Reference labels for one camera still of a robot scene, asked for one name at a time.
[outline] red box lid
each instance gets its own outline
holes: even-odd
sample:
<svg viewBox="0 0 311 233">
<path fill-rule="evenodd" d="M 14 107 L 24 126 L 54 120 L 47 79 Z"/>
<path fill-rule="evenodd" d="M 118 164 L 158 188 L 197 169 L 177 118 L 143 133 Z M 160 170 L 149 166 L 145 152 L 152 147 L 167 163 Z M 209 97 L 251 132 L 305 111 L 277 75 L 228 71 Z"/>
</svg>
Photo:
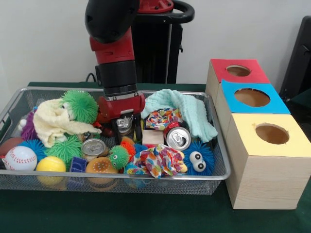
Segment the red box lid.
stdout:
<svg viewBox="0 0 311 233">
<path fill-rule="evenodd" d="M 211 59 L 210 61 L 219 83 L 222 79 L 234 83 L 270 83 L 257 60 Z"/>
</svg>

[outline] baseball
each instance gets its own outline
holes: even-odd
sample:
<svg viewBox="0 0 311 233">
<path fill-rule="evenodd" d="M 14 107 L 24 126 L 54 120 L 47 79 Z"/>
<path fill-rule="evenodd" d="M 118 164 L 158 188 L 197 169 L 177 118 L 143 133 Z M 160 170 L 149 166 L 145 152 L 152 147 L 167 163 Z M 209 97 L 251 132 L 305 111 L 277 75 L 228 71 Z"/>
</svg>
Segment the baseball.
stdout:
<svg viewBox="0 0 311 233">
<path fill-rule="evenodd" d="M 4 165 L 7 170 L 33 171 L 37 165 L 37 156 L 28 147 L 14 147 L 6 154 Z"/>
</svg>

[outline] black cable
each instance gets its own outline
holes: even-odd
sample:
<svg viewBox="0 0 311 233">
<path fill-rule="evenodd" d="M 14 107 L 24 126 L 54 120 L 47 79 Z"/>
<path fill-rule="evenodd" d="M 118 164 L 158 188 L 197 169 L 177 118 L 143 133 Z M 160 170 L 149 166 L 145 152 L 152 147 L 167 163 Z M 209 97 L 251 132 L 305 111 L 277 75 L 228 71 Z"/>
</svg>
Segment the black cable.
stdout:
<svg viewBox="0 0 311 233">
<path fill-rule="evenodd" d="M 89 74 L 87 75 L 87 77 L 86 77 L 86 82 L 88 82 L 88 79 L 89 79 L 91 76 L 93 77 L 93 81 L 96 83 L 96 78 L 95 78 L 95 75 L 94 75 L 93 73 L 89 73 Z"/>
</svg>

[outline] hamburger toy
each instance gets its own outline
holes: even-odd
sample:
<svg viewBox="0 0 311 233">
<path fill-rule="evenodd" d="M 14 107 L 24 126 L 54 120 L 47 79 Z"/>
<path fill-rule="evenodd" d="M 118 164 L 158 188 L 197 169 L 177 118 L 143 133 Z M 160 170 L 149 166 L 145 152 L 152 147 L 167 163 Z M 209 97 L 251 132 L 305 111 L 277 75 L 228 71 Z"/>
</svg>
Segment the hamburger toy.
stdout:
<svg viewBox="0 0 311 233">
<path fill-rule="evenodd" d="M 86 167 L 86 172 L 89 173 L 107 173 L 117 174 L 118 170 L 112 167 L 112 164 L 107 157 L 99 157 L 89 162 Z M 114 188 L 118 181 L 113 178 L 88 178 L 90 186 L 99 192 L 106 192 Z"/>
</svg>

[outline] green spiky ball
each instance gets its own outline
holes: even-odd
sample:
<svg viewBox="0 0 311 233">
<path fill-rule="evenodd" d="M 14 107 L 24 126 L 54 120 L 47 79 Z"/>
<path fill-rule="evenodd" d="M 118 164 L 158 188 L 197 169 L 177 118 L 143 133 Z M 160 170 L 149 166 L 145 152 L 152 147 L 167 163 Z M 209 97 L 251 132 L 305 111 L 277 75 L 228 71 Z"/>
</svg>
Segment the green spiky ball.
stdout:
<svg viewBox="0 0 311 233">
<path fill-rule="evenodd" d="M 76 135 L 67 135 L 67 140 L 65 142 L 57 141 L 52 148 L 46 149 L 45 154 L 63 160 L 68 170 L 73 157 L 81 158 L 81 146 L 82 142 Z"/>
<path fill-rule="evenodd" d="M 130 155 L 124 147 L 114 146 L 110 150 L 109 160 L 114 169 L 120 170 L 128 164 L 130 161 Z"/>
<path fill-rule="evenodd" d="M 62 99 L 61 104 L 68 103 L 71 106 L 76 121 L 87 124 L 93 124 L 96 121 L 98 106 L 88 92 L 69 90 L 62 96 Z"/>
</svg>

